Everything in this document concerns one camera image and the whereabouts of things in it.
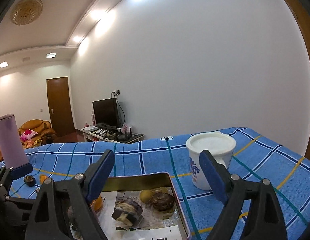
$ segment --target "air vent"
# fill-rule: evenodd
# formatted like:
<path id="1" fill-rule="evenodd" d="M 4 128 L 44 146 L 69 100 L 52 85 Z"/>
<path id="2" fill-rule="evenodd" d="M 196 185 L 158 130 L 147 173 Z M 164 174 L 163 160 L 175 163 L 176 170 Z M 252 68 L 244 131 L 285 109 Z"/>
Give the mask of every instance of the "air vent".
<path id="1" fill-rule="evenodd" d="M 24 58 L 22 59 L 23 62 L 25 62 L 25 61 L 30 61 L 30 60 L 31 60 L 30 57 L 24 57 Z"/>

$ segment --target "baking tray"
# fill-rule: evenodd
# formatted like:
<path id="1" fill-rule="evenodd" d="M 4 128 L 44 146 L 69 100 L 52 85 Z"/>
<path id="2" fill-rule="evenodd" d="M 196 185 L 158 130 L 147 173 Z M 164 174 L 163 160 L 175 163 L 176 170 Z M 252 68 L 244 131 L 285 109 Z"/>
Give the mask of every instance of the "baking tray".
<path id="1" fill-rule="evenodd" d="M 109 191 L 139 191 L 144 189 L 154 189 L 159 187 L 170 187 L 175 198 L 176 209 L 181 219 L 178 228 L 183 240 L 191 239 L 191 232 L 187 225 L 181 203 L 178 199 L 175 187 L 167 172 L 158 172 L 145 175 L 109 177 L 103 187 L 103 192 Z"/>

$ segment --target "floor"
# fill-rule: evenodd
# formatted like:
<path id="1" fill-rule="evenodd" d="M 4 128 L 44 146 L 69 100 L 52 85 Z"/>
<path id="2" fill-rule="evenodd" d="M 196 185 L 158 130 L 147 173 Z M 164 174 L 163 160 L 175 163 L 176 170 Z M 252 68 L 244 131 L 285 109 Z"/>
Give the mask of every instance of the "floor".
<path id="1" fill-rule="evenodd" d="M 81 132 L 74 132 L 54 140 L 54 143 L 68 143 L 68 142 L 84 142 L 84 137 Z"/>

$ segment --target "orange sofa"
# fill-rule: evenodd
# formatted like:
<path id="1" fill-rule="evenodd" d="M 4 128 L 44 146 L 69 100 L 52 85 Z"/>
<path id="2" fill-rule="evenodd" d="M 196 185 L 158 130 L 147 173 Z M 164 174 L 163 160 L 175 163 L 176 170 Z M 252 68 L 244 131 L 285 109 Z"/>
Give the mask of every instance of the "orange sofa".
<path id="1" fill-rule="evenodd" d="M 47 136 L 52 136 L 52 138 L 56 138 L 56 132 L 52 128 L 52 125 L 49 121 L 43 121 L 39 119 L 30 120 L 24 123 L 21 128 L 18 129 L 19 135 L 21 136 L 26 130 L 33 130 L 38 134 L 34 136 L 31 140 L 36 141 L 37 139 L 43 139 Z"/>

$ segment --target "tv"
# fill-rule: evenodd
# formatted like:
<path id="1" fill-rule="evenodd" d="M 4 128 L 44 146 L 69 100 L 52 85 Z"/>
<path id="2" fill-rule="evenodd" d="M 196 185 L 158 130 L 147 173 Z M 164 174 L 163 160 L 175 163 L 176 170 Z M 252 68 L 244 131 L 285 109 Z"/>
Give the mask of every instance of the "tv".
<path id="1" fill-rule="evenodd" d="M 116 98 L 93 102 L 96 123 L 120 127 Z"/>

